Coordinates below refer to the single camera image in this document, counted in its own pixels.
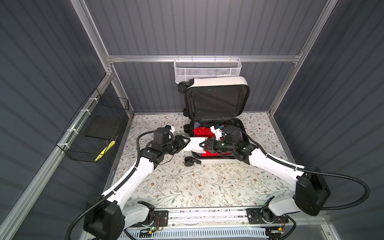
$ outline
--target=open suitcase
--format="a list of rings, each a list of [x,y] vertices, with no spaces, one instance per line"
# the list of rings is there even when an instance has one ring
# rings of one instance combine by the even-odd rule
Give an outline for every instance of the open suitcase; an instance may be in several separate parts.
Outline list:
[[[189,83],[181,83],[185,92],[184,116],[191,119],[190,124],[184,126],[184,132],[195,137],[194,129],[218,125],[233,125],[245,131],[240,119],[236,118],[243,112],[249,96],[249,87],[245,78],[221,77],[192,79]],[[238,163],[231,155],[202,156],[192,152],[194,158],[202,163]]]

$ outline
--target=wire basket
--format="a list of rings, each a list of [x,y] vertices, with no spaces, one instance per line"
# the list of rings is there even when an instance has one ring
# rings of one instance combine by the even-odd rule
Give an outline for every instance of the wire basket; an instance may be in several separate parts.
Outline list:
[[[228,61],[180,61],[175,58],[175,82],[188,82],[194,78],[217,78],[239,76],[241,70],[239,58]]]
[[[62,139],[62,136],[70,131],[68,139],[65,142],[57,142],[56,145],[71,160],[99,163],[113,161],[128,124],[128,110],[128,99],[99,95],[87,110],[82,110],[82,117],[78,124],[72,129],[65,130],[59,138]],[[86,135],[97,117],[113,118],[117,122],[110,139]]]

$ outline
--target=black wire basket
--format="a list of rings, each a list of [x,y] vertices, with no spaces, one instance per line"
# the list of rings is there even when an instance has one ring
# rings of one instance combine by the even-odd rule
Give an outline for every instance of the black wire basket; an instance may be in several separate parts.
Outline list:
[[[84,111],[66,142],[56,145],[75,161],[108,163],[116,157],[128,124],[129,102],[126,98],[99,95]]]

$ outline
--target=white mesh basket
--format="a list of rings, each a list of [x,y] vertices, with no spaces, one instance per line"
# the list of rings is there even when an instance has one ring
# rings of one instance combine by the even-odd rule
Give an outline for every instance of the white mesh basket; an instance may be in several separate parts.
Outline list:
[[[179,84],[194,78],[239,76],[241,61],[239,58],[228,61],[180,61],[176,58],[173,67],[175,69],[175,82]]]

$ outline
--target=floral pattern surface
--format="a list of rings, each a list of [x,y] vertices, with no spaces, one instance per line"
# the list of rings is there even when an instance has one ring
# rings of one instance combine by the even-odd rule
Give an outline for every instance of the floral pattern surface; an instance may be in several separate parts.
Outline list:
[[[267,113],[243,113],[238,116],[247,133],[271,154],[286,160],[286,154],[269,121]],[[175,134],[186,134],[183,126],[190,120],[182,114],[135,115],[129,136],[114,177],[117,182],[135,163],[138,135],[165,125],[175,126]],[[152,135],[141,138],[143,148]],[[219,207],[262,205],[272,196],[293,190],[273,174],[245,163],[184,166],[190,152],[166,155],[134,191],[126,207],[144,200],[157,208]]]

